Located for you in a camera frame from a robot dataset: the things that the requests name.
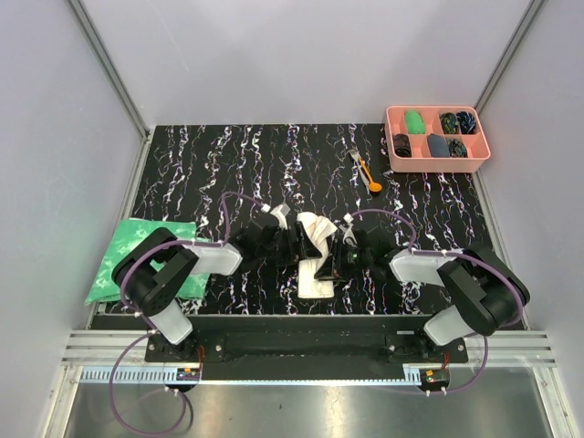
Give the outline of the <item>white cloth napkin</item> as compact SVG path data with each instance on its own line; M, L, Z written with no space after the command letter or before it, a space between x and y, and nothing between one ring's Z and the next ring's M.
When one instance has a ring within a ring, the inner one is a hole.
M297 292L301 299L328 299L334 297L334 286L331 280L317 280L315 274L323 267L329 255L328 239L338 228L325 216L311 212L297 215L308 236L308 248L315 252L306 255L298 262Z

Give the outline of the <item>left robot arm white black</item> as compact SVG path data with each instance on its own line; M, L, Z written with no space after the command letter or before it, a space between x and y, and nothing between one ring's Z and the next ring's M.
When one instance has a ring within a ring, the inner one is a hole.
M237 229L225 243L191 242L159 227L118 262L111 279L124 301L165 338L165 350L178 361L189 360L197 339L176 302L189 276L230 276L264 260L292 266L322 257L305 226L290 224L287 213L288 207L280 204Z

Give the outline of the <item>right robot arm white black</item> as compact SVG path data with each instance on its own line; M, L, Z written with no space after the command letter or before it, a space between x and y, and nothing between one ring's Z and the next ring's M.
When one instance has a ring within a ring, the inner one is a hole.
M444 288L452 305L435 313L414 339L417 356L438 360L447 344L472 334L491 336L517 323L530 294L522 281L481 243L464 249L400 249L377 233L343 227L330 241L328 256L312 275L319 283L347 282L364 269L380 281Z

